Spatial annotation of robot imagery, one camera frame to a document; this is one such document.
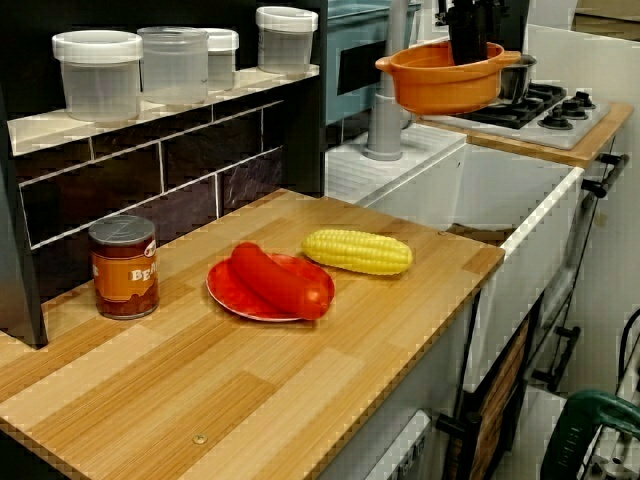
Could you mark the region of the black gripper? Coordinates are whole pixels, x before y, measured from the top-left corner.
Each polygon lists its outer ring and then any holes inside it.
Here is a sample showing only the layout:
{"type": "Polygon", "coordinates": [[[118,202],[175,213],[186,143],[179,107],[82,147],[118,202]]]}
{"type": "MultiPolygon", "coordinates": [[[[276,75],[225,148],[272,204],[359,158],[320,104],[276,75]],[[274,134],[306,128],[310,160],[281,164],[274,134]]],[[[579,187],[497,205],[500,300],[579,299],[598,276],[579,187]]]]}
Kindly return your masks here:
{"type": "Polygon", "coordinates": [[[436,26],[449,26],[454,63],[463,65],[487,59],[487,43],[493,26],[508,15],[505,1],[439,0],[436,26]]]}

